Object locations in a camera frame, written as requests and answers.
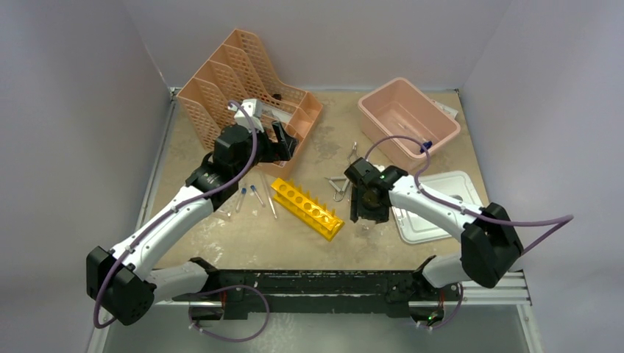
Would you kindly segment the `blue cap glass flask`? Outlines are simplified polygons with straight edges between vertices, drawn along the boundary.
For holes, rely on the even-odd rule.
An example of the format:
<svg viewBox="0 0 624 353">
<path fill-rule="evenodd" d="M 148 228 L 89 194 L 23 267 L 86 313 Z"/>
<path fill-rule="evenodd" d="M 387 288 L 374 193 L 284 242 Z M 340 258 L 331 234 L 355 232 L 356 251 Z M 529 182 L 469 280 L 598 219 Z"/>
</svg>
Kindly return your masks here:
<svg viewBox="0 0 624 353">
<path fill-rule="evenodd" d="M 429 140 L 429 141 L 425 141 L 425 142 L 422 144 L 421 152 L 423 153 L 425 150 L 428 150 L 429 148 L 431 148 L 431 147 L 432 147 L 432 145 L 433 145 L 433 142 L 432 142 L 431 140 Z"/>
</svg>

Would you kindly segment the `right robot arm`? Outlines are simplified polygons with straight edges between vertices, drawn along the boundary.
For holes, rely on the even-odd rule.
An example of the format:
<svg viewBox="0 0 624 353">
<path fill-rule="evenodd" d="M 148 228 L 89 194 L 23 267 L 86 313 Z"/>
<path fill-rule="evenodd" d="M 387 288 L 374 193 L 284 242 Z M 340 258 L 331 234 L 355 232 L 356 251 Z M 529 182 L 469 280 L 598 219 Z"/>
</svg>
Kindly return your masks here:
<svg viewBox="0 0 624 353">
<path fill-rule="evenodd" d="M 520 258 L 524 247 L 499 204 L 465 204 L 416 181 L 396 166 L 379 170 L 359 158 L 344 172 L 353 184 L 350 220 L 386 223 L 392 208 L 416 214 L 455 238 L 461 245 L 452 255 L 432 256 L 415 271 L 413 289 L 431 299 L 442 287 L 473 281 L 494 288 Z"/>
</svg>

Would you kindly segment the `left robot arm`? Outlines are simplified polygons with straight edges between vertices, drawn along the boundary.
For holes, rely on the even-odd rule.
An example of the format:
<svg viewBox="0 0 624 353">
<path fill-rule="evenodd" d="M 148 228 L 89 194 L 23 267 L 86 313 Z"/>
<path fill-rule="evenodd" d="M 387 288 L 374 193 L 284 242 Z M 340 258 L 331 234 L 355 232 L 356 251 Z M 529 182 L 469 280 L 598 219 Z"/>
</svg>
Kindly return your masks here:
<svg viewBox="0 0 624 353">
<path fill-rule="evenodd" d="M 119 321 L 134 324 L 159 299 L 193 293 L 209 301 L 219 281 L 198 262 L 156 271 L 159 259 L 192 227 L 218 210 L 239 189 L 238 182 L 259 163 L 287 162 L 300 139 L 272 122 L 275 138 L 261 129 L 226 126 L 176 196 L 127 239 L 86 257 L 86 291 L 95 301 L 93 323 L 103 329 Z"/>
</svg>

